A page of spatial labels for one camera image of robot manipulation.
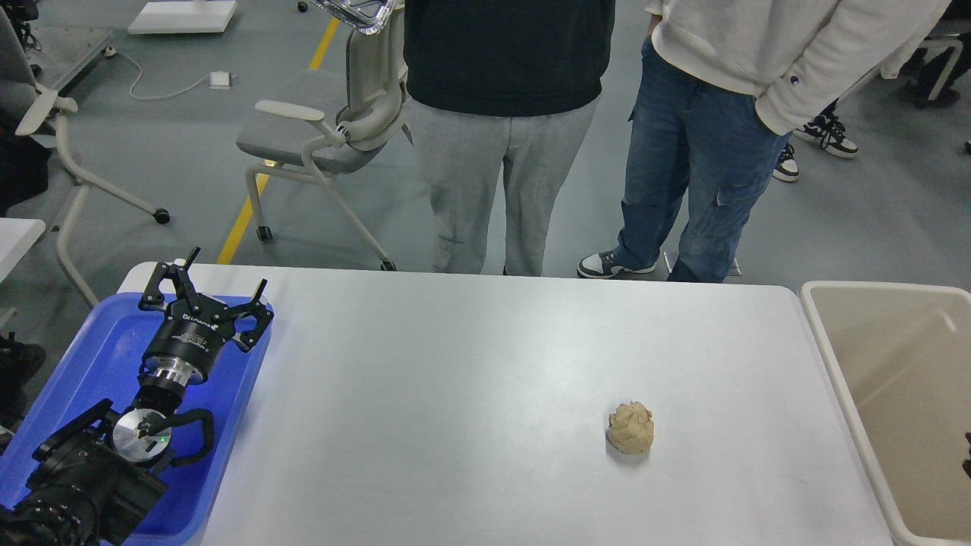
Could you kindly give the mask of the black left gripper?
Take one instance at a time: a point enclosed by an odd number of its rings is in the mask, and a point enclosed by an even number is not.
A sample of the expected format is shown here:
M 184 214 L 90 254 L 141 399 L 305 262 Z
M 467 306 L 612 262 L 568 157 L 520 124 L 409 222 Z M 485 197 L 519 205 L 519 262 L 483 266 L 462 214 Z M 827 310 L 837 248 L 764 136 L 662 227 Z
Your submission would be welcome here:
M 142 376 L 165 378 L 183 387 L 203 384 L 229 339 L 241 352 L 249 353 L 273 321 L 274 312 L 262 301 L 266 279 L 259 282 L 253 297 L 240 305 L 201 298 L 188 275 L 200 251 L 200 246 L 195 246 L 183 264 L 157 262 L 149 276 L 138 309 L 163 311 L 164 317 L 143 353 Z M 165 303 L 163 281 L 172 283 L 176 300 Z M 245 318 L 254 318 L 256 324 L 249 331 L 236 332 L 235 322 Z

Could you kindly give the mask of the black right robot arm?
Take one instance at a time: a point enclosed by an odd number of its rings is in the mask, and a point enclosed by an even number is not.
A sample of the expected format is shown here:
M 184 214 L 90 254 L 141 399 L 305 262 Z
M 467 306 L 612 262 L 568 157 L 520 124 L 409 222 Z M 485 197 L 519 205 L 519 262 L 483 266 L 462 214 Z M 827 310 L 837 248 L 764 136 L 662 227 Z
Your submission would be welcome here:
M 971 454 L 971 448 L 970 448 L 970 445 L 971 445 L 971 433 L 970 432 L 965 432 L 964 433 L 964 438 L 965 438 L 965 440 L 966 440 L 966 442 L 968 444 L 968 448 L 967 448 L 967 456 L 965 457 L 964 461 L 962 462 L 962 469 L 965 472 L 965 474 L 967 474 L 967 477 L 970 479 L 971 478 L 971 459 L 970 459 L 970 454 Z

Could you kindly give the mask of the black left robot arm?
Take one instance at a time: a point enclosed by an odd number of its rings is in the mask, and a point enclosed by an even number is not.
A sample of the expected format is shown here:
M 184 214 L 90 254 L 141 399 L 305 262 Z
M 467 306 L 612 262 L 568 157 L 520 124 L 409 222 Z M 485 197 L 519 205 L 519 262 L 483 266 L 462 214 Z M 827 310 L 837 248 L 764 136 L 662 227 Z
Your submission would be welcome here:
M 184 264 L 93 309 L 2 456 L 4 545 L 179 545 L 207 518 L 275 314 Z

